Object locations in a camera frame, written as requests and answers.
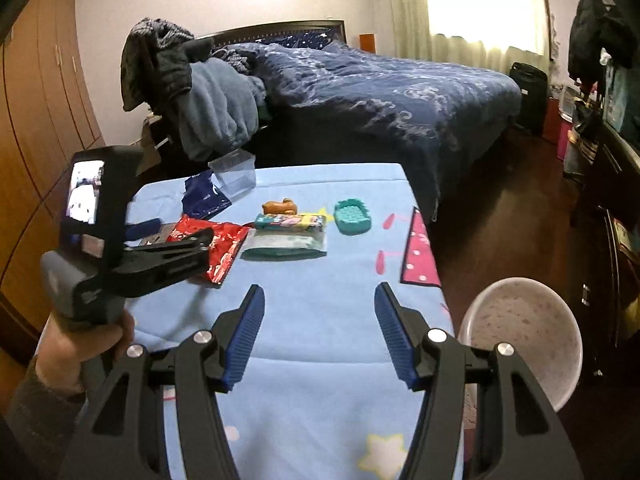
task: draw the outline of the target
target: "blue blanket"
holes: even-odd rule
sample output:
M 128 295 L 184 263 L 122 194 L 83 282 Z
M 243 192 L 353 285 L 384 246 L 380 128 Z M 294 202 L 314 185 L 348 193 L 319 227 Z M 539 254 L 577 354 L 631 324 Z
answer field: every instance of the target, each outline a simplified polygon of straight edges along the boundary
M 191 160 L 231 152 L 258 131 L 265 97 L 260 79 L 212 57 L 191 63 L 191 81 L 191 91 L 175 98 L 180 140 Z
M 256 54 L 254 73 L 271 103 L 302 117 L 299 123 L 321 121 L 363 144 L 392 139 L 399 156 L 380 162 L 401 162 L 414 192 L 428 193 L 430 204 L 420 204 L 425 218 L 520 111 L 516 83 L 492 70 L 377 56 L 337 42 L 324 50 L 235 48 Z

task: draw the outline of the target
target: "clear plastic container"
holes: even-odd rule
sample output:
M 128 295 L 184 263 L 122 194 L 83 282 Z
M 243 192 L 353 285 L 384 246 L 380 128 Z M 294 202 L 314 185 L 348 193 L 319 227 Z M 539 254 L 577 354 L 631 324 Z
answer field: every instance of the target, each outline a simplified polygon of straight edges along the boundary
M 233 202 L 255 187 L 255 155 L 233 150 L 209 163 L 216 186 Z
M 580 91 L 573 86 L 564 85 L 562 87 L 562 94 L 560 95 L 560 115 L 565 121 L 572 121 L 575 110 L 575 98 L 580 97 Z

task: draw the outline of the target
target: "bed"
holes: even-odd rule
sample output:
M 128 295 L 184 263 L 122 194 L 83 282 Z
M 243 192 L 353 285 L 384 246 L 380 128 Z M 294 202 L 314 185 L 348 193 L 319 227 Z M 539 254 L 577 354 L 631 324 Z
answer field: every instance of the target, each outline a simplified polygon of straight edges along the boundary
M 330 31 L 335 41 L 324 50 L 255 43 L 309 30 Z M 344 43 L 340 21 L 210 37 L 254 56 L 265 83 L 275 119 L 247 145 L 258 166 L 396 162 L 425 218 L 520 110 L 520 89 L 504 74 L 361 52 Z

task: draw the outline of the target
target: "camera screen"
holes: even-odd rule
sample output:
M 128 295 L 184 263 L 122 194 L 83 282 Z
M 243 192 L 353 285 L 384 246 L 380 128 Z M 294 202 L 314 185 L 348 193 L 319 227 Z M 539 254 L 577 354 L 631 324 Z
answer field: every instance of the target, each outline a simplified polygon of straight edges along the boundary
M 74 164 L 69 199 L 66 202 L 67 216 L 87 224 L 95 224 L 103 171 L 103 160 L 84 160 Z

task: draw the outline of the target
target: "pink basket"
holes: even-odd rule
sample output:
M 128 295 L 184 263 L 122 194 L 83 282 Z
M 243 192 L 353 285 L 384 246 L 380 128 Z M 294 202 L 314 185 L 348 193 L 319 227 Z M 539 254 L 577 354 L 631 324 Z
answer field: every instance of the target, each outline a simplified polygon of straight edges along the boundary
M 558 158 L 564 160 L 564 154 L 566 153 L 566 145 L 569 142 L 569 132 L 571 131 L 572 123 L 562 117 L 562 124 L 560 125 L 560 136 L 558 137 Z

